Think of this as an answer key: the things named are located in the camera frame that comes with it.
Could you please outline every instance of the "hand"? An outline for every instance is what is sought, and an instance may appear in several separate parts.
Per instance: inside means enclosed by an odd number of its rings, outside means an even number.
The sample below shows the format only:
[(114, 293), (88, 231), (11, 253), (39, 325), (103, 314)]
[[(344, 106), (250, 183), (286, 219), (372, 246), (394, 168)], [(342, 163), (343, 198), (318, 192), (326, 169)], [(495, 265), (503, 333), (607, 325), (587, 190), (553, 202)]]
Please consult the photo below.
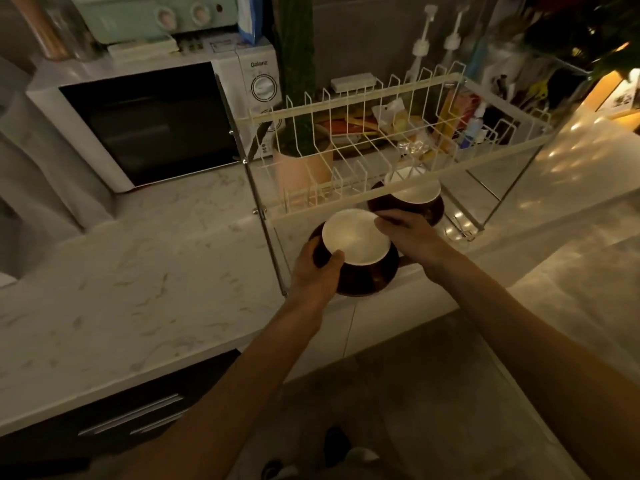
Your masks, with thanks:
[(322, 268), (314, 263), (314, 251), (320, 243), (320, 236), (311, 239), (304, 245), (300, 256), (293, 266), (291, 290), (287, 303), (310, 315), (322, 316), (338, 289), (340, 268), (344, 264), (344, 253), (340, 250), (333, 253), (329, 262)]
[(377, 214), (378, 230), (388, 235), (402, 254), (420, 263), (431, 281), (437, 283), (444, 266), (461, 256), (420, 214), (398, 209), (381, 210)]

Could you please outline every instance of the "person's left hand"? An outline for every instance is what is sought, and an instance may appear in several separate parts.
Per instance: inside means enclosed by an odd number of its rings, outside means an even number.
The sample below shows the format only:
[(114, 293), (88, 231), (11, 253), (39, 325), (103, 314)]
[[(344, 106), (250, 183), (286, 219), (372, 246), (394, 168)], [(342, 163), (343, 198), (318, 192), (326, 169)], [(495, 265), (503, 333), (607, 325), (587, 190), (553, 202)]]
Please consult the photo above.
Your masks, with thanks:
[(329, 263), (318, 268), (314, 264), (314, 251), (320, 237), (311, 239), (304, 245), (293, 267), (291, 290), (287, 303), (313, 316), (322, 316), (338, 288), (340, 268), (344, 264), (344, 253), (336, 251)]

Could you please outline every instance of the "pink pot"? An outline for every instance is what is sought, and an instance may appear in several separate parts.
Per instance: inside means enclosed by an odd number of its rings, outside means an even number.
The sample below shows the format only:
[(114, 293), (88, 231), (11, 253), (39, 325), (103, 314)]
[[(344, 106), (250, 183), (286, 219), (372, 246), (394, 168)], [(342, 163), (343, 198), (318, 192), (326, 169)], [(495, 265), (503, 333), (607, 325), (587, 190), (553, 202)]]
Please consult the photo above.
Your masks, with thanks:
[[(320, 125), (316, 125), (316, 134), (329, 135), (328, 131)], [(292, 193), (303, 196), (303, 190), (331, 182), (333, 144), (329, 143), (327, 149), (322, 153), (300, 158), (279, 152), (276, 138), (273, 138), (273, 162), (276, 164), (276, 177), (278, 179), (280, 197), (283, 198), (285, 195), (291, 195)]]

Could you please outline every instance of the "kitchen counter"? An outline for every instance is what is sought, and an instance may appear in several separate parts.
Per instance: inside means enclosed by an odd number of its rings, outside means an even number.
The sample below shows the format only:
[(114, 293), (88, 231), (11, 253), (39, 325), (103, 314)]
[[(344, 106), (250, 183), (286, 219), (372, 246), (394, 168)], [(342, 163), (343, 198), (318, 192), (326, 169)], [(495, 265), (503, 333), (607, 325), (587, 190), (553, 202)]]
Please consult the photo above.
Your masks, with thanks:
[[(508, 240), (637, 190), (638, 138), (579, 111), (484, 233), (460, 249), (484, 258)], [(500, 195), (528, 156), (473, 172)], [(464, 172), (445, 178), (476, 218), (486, 216), (486, 190)], [(283, 302), (254, 207), (240, 165), (141, 189), (119, 197), (116, 222), (57, 246), (0, 290), (0, 435), (249, 343)], [(285, 275), (320, 218), (276, 229)], [(496, 266), (508, 266), (503, 259)], [(403, 268), (380, 295), (337, 296), (328, 313), (392, 299), (418, 279), (418, 266)], [(372, 329), (366, 315), (345, 333)]]
[(0, 290), (0, 435), (247, 343), (283, 302), (242, 165), (118, 199)]

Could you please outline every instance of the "drawer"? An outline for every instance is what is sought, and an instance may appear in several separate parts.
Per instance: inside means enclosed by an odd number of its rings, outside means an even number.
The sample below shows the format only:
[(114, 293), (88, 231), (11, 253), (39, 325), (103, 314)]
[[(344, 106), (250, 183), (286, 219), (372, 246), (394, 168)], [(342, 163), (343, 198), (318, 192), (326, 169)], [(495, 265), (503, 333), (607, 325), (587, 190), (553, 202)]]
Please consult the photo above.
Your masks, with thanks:
[(10, 465), (117, 454), (161, 435), (239, 355), (229, 351), (1, 437), (0, 477)]

